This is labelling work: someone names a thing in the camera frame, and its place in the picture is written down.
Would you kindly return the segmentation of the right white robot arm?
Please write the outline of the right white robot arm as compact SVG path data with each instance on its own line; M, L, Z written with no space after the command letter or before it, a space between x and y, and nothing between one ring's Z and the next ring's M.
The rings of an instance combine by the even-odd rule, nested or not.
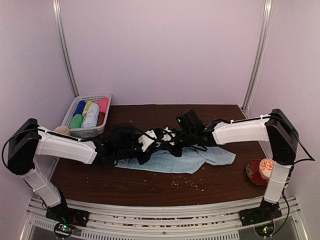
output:
M170 153L180 156L182 149L198 145L216 147L238 142L268 142L274 162L260 206L240 211L243 225L271 221L282 216L279 200L293 171L299 134L280 109L244 120L216 119L204 125L193 110L176 117L180 130L161 129L157 136Z

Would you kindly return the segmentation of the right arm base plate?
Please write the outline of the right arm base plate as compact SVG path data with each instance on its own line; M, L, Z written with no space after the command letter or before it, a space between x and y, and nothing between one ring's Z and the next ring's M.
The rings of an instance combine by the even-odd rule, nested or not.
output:
M239 212L239 219L242 226L257 225L264 222L270 222L275 218L280 218L282 212L280 209L270 211L260 207L244 209Z

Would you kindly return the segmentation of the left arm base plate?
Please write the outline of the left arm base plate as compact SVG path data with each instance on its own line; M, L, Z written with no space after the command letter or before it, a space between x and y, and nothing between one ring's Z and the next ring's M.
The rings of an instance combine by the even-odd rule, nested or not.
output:
M86 227L90 213L75 208L48 208L45 217L62 224L76 227Z

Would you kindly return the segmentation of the light blue towel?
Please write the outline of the light blue towel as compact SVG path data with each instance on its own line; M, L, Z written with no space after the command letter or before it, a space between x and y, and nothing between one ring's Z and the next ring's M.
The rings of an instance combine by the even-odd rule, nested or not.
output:
M193 148L184 148L181 157L175 157L166 150L160 150L152 154L149 161L140 165L138 160L123 159L115 163L115 167L131 170L142 170L168 174L194 174L203 164L212 166L231 165L236 154L220 147L208 147L207 151Z
M94 128L97 126L100 108L99 105L93 103L88 109L86 117L82 121L83 128Z

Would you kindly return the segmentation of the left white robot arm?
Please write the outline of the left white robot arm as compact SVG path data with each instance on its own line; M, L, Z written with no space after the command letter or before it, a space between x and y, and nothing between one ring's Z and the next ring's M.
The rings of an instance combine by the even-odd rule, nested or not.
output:
M3 165L35 192L47 211L61 222L72 218L61 190L41 172L36 156L52 156L86 165L104 167L116 161L136 158L146 163L166 143L161 129L142 131L131 124L118 124L95 137L78 138L54 132L28 119L3 144Z

